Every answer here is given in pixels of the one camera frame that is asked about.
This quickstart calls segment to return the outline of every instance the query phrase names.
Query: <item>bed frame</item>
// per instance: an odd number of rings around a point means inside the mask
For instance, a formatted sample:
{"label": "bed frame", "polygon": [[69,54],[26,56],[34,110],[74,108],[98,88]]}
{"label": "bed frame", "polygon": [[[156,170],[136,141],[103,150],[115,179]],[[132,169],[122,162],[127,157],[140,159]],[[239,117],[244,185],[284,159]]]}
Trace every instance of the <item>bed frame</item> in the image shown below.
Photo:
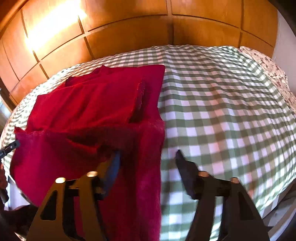
{"label": "bed frame", "polygon": [[14,1],[0,23],[0,77],[15,104],[58,71],[117,53],[190,44],[272,56],[276,43],[268,0]]}

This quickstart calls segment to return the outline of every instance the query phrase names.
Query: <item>mattress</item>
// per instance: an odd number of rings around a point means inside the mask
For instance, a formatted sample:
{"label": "mattress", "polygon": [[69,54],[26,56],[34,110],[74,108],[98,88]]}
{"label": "mattress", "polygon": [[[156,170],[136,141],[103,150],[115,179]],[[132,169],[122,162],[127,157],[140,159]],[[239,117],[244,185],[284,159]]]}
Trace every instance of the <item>mattress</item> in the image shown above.
{"label": "mattress", "polygon": [[[2,133],[1,146],[15,140],[15,126],[26,128],[37,96],[69,76],[101,65],[147,64],[166,68],[158,101],[166,124],[160,240],[185,240],[197,205],[182,186],[174,161],[178,149],[216,178],[238,177],[263,214],[295,179],[296,115],[266,71],[234,47],[158,46],[62,70],[20,102]],[[4,158],[6,171],[12,155]],[[218,238],[221,214],[222,199],[217,198],[211,240]]]}

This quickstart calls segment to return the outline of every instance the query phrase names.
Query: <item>red fabric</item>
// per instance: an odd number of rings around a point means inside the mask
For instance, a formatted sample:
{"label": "red fabric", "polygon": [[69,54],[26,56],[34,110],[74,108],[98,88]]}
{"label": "red fabric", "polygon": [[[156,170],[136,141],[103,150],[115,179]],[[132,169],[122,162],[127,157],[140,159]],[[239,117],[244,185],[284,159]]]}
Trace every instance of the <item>red fabric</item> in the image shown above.
{"label": "red fabric", "polygon": [[99,202],[108,237],[158,241],[164,122],[157,100],[164,69],[102,66],[38,96],[26,130],[15,128],[21,145],[10,172],[18,187],[40,205],[57,177],[79,178],[120,150],[118,177]]}

